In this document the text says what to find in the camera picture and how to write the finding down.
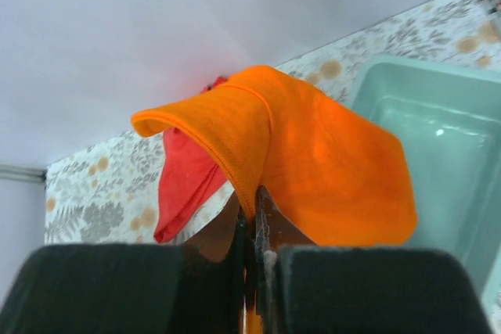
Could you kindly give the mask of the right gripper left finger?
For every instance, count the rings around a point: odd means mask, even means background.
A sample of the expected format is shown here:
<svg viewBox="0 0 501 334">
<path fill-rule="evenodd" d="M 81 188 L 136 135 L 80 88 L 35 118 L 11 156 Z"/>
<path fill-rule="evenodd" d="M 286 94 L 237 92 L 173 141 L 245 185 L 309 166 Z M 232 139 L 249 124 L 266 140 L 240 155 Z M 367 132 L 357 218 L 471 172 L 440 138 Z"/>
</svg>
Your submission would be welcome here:
<svg viewBox="0 0 501 334">
<path fill-rule="evenodd" d="M 239 333 L 245 220 L 232 196 L 188 241 L 44 246 L 1 310 L 4 333 Z"/>
</svg>

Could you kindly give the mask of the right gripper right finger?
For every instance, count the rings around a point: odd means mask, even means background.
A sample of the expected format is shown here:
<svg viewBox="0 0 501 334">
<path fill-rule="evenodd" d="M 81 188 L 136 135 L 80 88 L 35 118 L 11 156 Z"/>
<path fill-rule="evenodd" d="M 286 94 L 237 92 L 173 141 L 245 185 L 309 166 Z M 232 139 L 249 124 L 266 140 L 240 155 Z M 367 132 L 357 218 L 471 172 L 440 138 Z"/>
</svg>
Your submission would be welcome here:
<svg viewBox="0 0 501 334">
<path fill-rule="evenodd" d="M 256 314 L 264 333 L 489 333 L 463 266 L 441 250 L 318 246 L 255 196 Z"/>
</svg>

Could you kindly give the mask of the orange hat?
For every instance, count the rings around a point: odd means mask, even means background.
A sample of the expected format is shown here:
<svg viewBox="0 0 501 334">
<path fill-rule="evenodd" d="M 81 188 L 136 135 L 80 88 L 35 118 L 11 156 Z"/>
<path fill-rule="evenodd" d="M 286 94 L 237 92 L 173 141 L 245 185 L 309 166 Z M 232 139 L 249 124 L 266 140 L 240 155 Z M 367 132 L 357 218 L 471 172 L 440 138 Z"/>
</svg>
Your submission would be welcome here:
<svg viewBox="0 0 501 334">
<path fill-rule="evenodd" d="M 321 246 L 401 245 L 418 216 L 401 142 L 312 84 L 253 66 L 208 92 L 132 116 L 149 137 L 175 127 L 231 182 L 248 218 L 268 189 Z"/>
</svg>

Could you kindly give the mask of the red cloth hat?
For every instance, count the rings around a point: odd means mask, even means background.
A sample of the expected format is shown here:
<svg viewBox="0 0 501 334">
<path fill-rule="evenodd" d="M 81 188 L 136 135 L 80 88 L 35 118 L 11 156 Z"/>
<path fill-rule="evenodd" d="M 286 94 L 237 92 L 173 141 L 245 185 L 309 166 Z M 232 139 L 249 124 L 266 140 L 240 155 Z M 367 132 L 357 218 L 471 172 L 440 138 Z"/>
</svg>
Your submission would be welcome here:
<svg viewBox="0 0 501 334">
<path fill-rule="evenodd" d="M 227 182 L 208 152 L 178 128 L 163 132 L 164 167 L 158 188 L 159 214 L 153 237 L 171 241 Z"/>
</svg>

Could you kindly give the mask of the teal plastic bin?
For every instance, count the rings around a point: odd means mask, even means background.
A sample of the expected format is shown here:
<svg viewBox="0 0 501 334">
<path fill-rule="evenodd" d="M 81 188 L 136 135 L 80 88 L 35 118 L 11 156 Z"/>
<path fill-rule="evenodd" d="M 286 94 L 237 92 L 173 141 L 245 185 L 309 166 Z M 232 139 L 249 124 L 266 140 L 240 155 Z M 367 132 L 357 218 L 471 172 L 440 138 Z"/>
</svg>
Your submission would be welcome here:
<svg viewBox="0 0 501 334">
<path fill-rule="evenodd" d="M 403 145 L 418 212 L 409 245 L 451 253 L 492 313 L 500 291 L 500 75 L 379 56 L 362 66 L 346 104 Z"/>
</svg>

